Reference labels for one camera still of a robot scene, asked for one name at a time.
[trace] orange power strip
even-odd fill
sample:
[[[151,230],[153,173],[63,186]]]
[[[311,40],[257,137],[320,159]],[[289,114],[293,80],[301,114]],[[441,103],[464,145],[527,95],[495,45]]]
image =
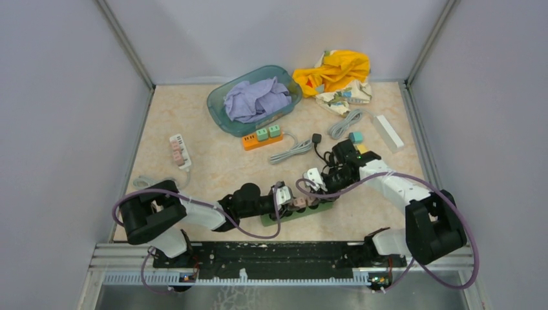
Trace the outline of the orange power strip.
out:
[[[257,140],[257,134],[252,133],[248,134],[245,137],[242,137],[242,143],[244,144],[244,150],[253,150],[258,147],[263,147],[265,145],[272,144],[274,142],[282,141],[284,139],[284,133],[281,132],[279,136],[276,138],[268,137],[268,139],[264,141]]]

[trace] green cube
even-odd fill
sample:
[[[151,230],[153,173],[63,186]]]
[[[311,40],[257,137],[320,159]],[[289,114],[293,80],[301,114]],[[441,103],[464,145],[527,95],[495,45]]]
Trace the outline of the green cube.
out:
[[[265,128],[257,130],[255,134],[257,135],[257,141],[264,141],[268,139],[268,130]]]
[[[277,136],[282,134],[282,131],[280,130],[280,127],[278,125],[268,127],[268,131],[270,132],[271,138],[276,138]]]

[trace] yellow cloth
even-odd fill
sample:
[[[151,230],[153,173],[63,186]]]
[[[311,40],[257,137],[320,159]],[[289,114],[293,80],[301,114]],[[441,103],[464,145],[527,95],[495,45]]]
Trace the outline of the yellow cloth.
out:
[[[323,57],[319,68],[295,70],[293,79],[302,88],[304,97],[312,97],[319,94],[316,87],[322,84],[325,85],[324,92],[334,92],[355,79],[365,81],[369,71],[367,55],[351,50],[336,50]]]

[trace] black plug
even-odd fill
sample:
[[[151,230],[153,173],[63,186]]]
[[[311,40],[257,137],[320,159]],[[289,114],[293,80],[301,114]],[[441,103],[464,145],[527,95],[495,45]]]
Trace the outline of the black plug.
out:
[[[312,134],[312,143],[318,144],[322,141],[322,135],[321,134]]]

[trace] teal block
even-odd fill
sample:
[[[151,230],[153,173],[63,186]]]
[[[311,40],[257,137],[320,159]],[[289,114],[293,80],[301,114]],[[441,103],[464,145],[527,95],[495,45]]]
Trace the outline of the teal block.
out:
[[[350,141],[354,144],[362,143],[363,137],[361,135],[361,132],[351,132],[348,137],[350,138]]]
[[[266,130],[265,128],[257,130],[255,134],[257,135],[258,141],[264,141],[268,139],[268,130]]]
[[[278,125],[268,127],[268,132],[270,132],[271,138],[276,138],[277,136],[282,134],[282,131],[280,130],[280,127]]]

